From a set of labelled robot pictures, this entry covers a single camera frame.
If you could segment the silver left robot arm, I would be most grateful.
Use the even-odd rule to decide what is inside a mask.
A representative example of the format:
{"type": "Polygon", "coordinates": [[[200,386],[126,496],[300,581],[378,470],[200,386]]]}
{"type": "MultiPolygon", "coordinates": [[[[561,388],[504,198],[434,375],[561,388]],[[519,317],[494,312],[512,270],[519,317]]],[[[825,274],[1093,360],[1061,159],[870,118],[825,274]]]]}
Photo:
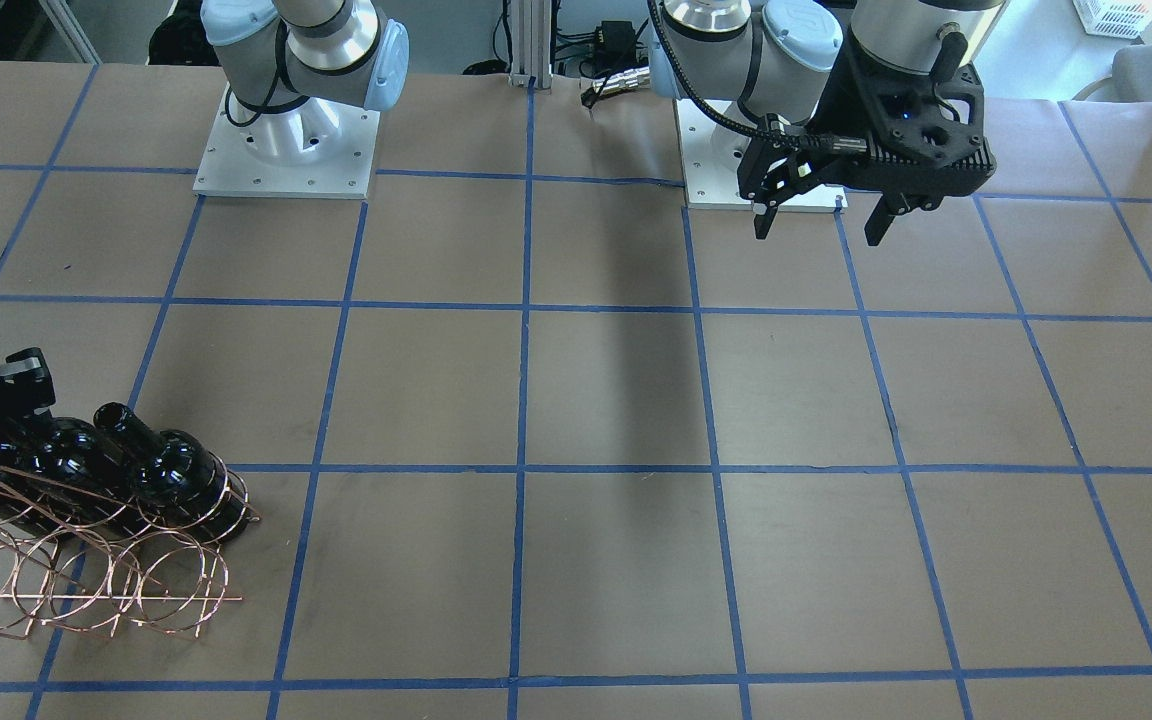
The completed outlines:
{"type": "Polygon", "coordinates": [[[736,191],[768,236],[787,200],[823,184],[878,194],[893,220],[967,197],[996,173],[973,56],[1001,1],[650,1],[658,94],[742,141],[736,191]]]}

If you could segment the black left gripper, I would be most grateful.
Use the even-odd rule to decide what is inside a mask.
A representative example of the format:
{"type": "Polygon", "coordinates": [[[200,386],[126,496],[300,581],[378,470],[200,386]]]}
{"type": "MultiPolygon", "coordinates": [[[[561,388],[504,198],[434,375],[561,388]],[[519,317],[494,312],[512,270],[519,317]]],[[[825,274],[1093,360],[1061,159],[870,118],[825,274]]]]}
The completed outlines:
{"type": "Polygon", "coordinates": [[[967,41],[933,41],[932,70],[887,67],[847,40],[806,129],[780,118],[744,127],[749,145],[738,162],[741,199],[755,211],[755,237],[765,240],[778,210],[824,181],[881,191],[864,223],[867,247],[879,247],[909,196],[968,196],[996,173],[984,129],[984,92],[967,41]],[[838,149],[859,138],[864,150],[838,149]],[[813,170],[799,173],[808,162],[813,170]]]}

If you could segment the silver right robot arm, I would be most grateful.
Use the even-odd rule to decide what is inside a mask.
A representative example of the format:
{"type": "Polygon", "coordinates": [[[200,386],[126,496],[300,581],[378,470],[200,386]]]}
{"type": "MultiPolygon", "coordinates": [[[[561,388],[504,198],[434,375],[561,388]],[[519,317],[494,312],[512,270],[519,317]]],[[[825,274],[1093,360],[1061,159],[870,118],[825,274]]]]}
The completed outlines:
{"type": "Polygon", "coordinates": [[[123,397],[316,477],[367,209],[252,191],[361,183],[346,124],[394,103],[407,40],[367,1],[204,20],[218,69],[0,61],[0,359],[41,346],[65,409],[123,397]]]}

